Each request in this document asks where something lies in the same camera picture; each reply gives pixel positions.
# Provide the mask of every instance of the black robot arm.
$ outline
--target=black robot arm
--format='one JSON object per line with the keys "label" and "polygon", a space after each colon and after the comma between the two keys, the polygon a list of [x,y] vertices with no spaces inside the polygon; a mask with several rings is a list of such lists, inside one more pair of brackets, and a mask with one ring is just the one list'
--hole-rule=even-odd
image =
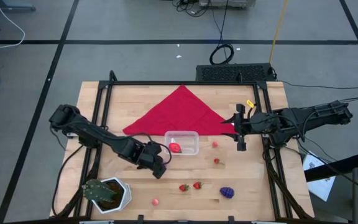
{"label": "black robot arm", "polygon": [[160,145],[150,140],[142,143],[130,136],[116,136],[109,131],[89,122],[80,114],[77,107],[60,105],[49,119],[51,127],[64,135],[75,133],[80,144],[86,147],[98,147],[105,143],[118,154],[120,158],[138,165],[139,168],[148,168],[159,179],[166,168],[158,154],[162,151]]}
{"label": "black robot arm", "polygon": [[237,134],[225,134],[237,141],[237,150],[245,151],[247,134],[268,134],[273,147],[285,145],[293,136],[299,135],[304,140],[306,131],[325,124],[347,124],[352,114],[347,109],[347,103],[334,101],[308,108],[284,108],[273,110],[271,113],[256,113],[244,118],[246,108],[237,104],[237,112],[224,123],[234,123]]}

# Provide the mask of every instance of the gray floor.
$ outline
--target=gray floor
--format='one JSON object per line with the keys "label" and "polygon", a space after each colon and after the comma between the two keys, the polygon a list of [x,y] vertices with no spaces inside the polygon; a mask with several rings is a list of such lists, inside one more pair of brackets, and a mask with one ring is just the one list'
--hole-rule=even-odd
{"label": "gray floor", "polygon": [[[27,40],[58,40],[73,0],[31,2],[37,11],[8,16],[26,31]],[[346,2],[358,26],[358,2]],[[283,0],[258,0],[253,8],[229,10],[224,38],[273,39],[282,6]],[[223,11],[215,12],[221,23]],[[20,39],[20,32],[2,15],[0,27],[0,40]],[[192,18],[176,12],[170,1],[158,0],[80,0],[67,37],[68,40],[218,38],[211,11]],[[290,1],[278,38],[356,40],[341,4],[334,0]],[[0,205],[56,48],[57,45],[21,45],[0,50]],[[119,80],[194,80],[195,67],[209,64],[214,48],[214,44],[65,45],[6,222],[48,217],[63,151],[49,133],[47,120],[59,104],[76,103],[82,81],[105,80],[110,69]],[[231,63],[258,63],[269,59],[269,45],[234,45],[234,48],[238,50]],[[272,65],[279,79],[291,83],[358,85],[358,45],[277,45]],[[358,96],[358,90],[288,85],[285,90],[290,106],[299,107]],[[354,114],[350,124],[308,132],[309,138],[336,159],[358,154],[358,101],[351,103],[350,110]],[[310,142],[305,145],[326,158]],[[340,210],[347,211],[350,199],[343,195],[349,195],[350,186],[344,187],[343,182],[338,178],[334,184],[335,194],[331,194],[329,206],[338,203]],[[325,210],[326,203],[317,198],[312,201],[316,210]]]}

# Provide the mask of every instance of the yellow cable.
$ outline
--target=yellow cable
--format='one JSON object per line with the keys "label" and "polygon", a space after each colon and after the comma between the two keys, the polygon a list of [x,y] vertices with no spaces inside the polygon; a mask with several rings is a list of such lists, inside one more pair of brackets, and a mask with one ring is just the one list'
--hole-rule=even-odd
{"label": "yellow cable", "polygon": [[275,46],[275,44],[276,44],[276,39],[277,39],[277,36],[278,36],[278,32],[279,32],[279,30],[280,30],[281,21],[282,21],[283,18],[284,18],[285,8],[287,7],[287,3],[288,3],[288,0],[285,0],[283,9],[281,10],[280,19],[278,20],[278,24],[277,24],[277,28],[276,28],[276,33],[274,34],[272,49],[270,50],[270,57],[268,58],[268,62],[269,62],[270,64],[272,64],[273,53],[274,53],[274,46]]}

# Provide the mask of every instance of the yellow object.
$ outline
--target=yellow object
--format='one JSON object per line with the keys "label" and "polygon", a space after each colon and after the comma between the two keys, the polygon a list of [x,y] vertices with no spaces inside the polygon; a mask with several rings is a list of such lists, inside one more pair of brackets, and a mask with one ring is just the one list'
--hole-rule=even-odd
{"label": "yellow object", "polygon": [[277,24],[277,28],[276,28],[276,33],[274,34],[272,49],[270,50],[270,57],[268,58],[268,62],[269,62],[270,64],[272,64],[273,53],[274,53],[274,46],[275,46],[275,44],[276,44],[276,39],[277,39],[277,36],[278,36],[278,32],[279,32],[279,30],[280,30],[280,24],[281,24],[281,21],[282,21],[283,18],[284,18],[285,8],[287,7],[287,4],[288,4],[288,0],[285,0],[283,9],[281,10],[280,19],[278,20],[278,24]]}
{"label": "yellow object", "polygon": [[250,100],[247,100],[247,104],[248,104],[248,106],[250,106],[251,108],[254,108],[254,106],[255,106]]}

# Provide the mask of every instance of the white cable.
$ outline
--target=white cable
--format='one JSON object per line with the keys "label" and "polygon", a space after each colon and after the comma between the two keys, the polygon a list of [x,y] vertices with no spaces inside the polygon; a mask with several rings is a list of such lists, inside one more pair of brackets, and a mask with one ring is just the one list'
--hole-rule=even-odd
{"label": "white cable", "polygon": [[17,43],[17,44],[12,44],[12,45],[0,46],[0,48],[15,47],[15,46],[20,45],[20,44],[23,42],[23,40],[24,40],[25,32],[22,30],[22,28],[20,28],[18,25],[16,25],[16,23],[14,23],[13,21],[11,21],[10,18],[8,18],[8,17],[5,15],[5,13],[2,11],[1,8],[0,8],[0,12],[2,13],[2,15],[3,15],[9,22],[11,22],[13,25],[15,25],[15,26],[16,26],[20,31],[22,31],[22,33],[23,33],[23,38],[22,38],[22,40],[21,40],[19,43]]}

